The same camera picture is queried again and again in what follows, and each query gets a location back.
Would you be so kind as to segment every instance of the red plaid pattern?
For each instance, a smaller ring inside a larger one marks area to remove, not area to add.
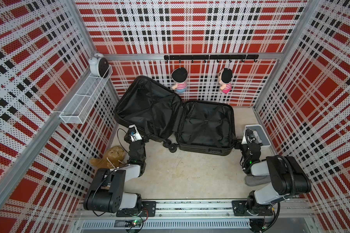
[[[258,110],[310,178],[325,232],[350,232],[350,1],[320,1]]]
[[[275,53],[307,0],[75,2],[104,54]]]
[[[183,100],[206,100],[227,103],[232,106],[253,106],[276,60],[257,62],[240,60],[210,61],[110,61],[113,66],[113,85],[121,97],[134,79],[145,75],[171,87],[171,73],[181,67],[188,71],[187,90],[179,93]],[[218,83],[222,68],[233,71],[232,90],[224,94]]]
[[[79,77],[89,54],[64,1],[0,0],[0,179]],[[68,232],[113,130],[104,90],[83,125],[61,124],[0,210],[0,232]]]

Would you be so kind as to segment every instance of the pink plush doll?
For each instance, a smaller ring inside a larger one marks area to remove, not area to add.
[[[232,89],[231,85],[232,70],[223,68],[218,75],[218,83],[221,85],[220,89],[223,93],[228,93]]]
[[[187,76],[188,72],[184,67],[179,67],[174,70],[171,74],[172,79],[175,81],[175,85],[171,89],[176,90],[177,92],[184,92],[187,90]]]

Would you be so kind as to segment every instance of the white alarm clock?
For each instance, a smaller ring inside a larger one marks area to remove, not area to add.
[[[94,57],[88,60],[88,63],[92,74],[98,77],[103,77],[106,73],[105,77],[107,77],[108,72],[106,71],[109,68],[109,63],[107,62],[107,59],[104,58],[103,54],[95,53]]]

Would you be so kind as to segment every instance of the stuffed animal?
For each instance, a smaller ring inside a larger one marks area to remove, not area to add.
[[[118,146],[112,147],[104,153],[103,158],[91,158],[89,163],[96,167],[96,170],[99,168],[116,168],[122,166],[123,160],[126,156],[126,152]]]
[[[232,70],[223,68],[218,75],[218,83],[221,85],[220,89],[223,93],[228,93],[232,89],[231,85]]]
[[[174,70],[171,74],[172,79],[175,81],[175,85],[171,87],[171,89],[177,92],[184,92],[187,89],[187,76],[188,72],[184,67],[179,67]]]

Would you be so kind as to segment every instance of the wire mesh basket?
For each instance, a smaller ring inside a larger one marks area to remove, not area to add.
[[[106,72],[108,72],[107,76],[106,73],[103,75],[106,78],[92,74],[87,77],[60,115],[65,123],[83,124],[86,121],[103,87],[112,75],[111,65]]]

